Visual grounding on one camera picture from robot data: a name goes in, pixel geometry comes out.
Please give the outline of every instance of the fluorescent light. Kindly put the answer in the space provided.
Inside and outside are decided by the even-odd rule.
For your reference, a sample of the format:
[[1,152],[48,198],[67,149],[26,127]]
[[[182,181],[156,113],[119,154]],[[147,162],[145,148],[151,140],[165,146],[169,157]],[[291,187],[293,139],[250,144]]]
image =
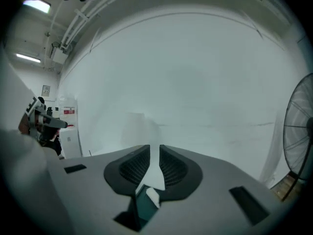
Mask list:
[[27,0],[24,2],[24,4],[41,10],[45,13],[48,13],[50,9],[50,4],[41,0]]
[[16,56],[18,56],[20,58],[24,58],[24,59],[30,60],[30,61],[34,61],[36,63],[40,63],[41,62],[40,59],[24,56],[24,55],[21,55],[21,54],[16,54]]

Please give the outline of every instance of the fan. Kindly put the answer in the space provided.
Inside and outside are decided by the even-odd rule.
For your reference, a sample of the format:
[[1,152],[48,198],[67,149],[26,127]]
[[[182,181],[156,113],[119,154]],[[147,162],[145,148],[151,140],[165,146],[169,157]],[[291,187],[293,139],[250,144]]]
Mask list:
[[307,180],[313,165],[313,73],[294,89],[285,116],[283,145],[289,169],[296,175],[288,197],[298,179]]

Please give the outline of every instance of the brown floor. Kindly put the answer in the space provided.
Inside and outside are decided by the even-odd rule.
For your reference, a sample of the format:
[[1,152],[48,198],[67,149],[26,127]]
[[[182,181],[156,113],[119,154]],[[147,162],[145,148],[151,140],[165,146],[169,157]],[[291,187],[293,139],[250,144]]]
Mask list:
[[[290,175],[287,175],[283,178],[282,181],[280,181],[277,185],[275,185],[271,190],[275,193],[275,195],[282,200],[282,198],[286,195],[287,191],[289,190],[290,186],[293,184],[294,178]],[[294,199],[297,197],[301,189],[303,188],[303,185],[300,182],[297,182],[297,184],[292,189],[289,196],[286,198],[285,201],[289,201],[291,199]]]

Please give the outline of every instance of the pipe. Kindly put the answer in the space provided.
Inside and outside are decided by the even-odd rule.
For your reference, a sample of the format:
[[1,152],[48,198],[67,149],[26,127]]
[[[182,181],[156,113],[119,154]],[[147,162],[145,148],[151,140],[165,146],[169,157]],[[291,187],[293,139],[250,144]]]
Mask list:
[[[90,4],[91,4],[92,2],[94,2],[94,1],[95,1],[95,0],[88,0],[87,3],[85,3],[85,5],[81,8],[80,11],[83,13],[83,12],[90,6]],[[66,40],[66,38],[67,38],[67,36],[68,36],[70,30],[73,28],[74,24],[77,22],[78,19],[79,19],[79,16],[76,15],[76,16],[74,17],[74,19],[72,20],[72,22],[70,23],[69,27],[67,28],[67,30],[66,30],[66,32],[65,32],[65,34],[64,34],[64,36],[63,36],[63,38],[62,38],[61,46],[64,45],[64,42],[65,42],[65,40]]]
[[53,16],[53,19],[52,19],[52,22],[51,22],[51,25],[50,25],[50,29],[49,29],[49,32],[48,32],[47,40],[45,42],[45,61],[44,61],[45,68],[46,68],[45,62],[46,62],[46,57],[47,57],[47,50],[48,50],[48,43],[49,43],[49,38],[50,38],[50,32],[52,32],[52,28],[53,28],[55,19],[56,19],[57,15],[58,15],[58,13],[60,11],[60,8],[61,8],[62,4],[63,4],[63,0],[61,0],[57,10],[54,13],[54,16]]
[[[102,0],[98,3],[101,4],[100,5],[100,8],[99,6],[97,5],[96,7],[98,7],[98,9],[95,11],[95,8],[93,8],[88,14],[87,14],[87,17],[91,20],[95,15],[97,15],[101,10],[103,10],[106,6],[108,6],[110,3],[114,2],[116,0],[111,0],[108,2],[108,0]],[[76,37],[76,35],[79,33],[79,31],[86,25],[86,21],[85,20],[82,20],[78,25],[77,27],[74,29],[74,31],[72,32],[72,34],[70,35],[70,37],[68,38],[67,42],[66,42],[66,45],[68,46],[71,41]]]

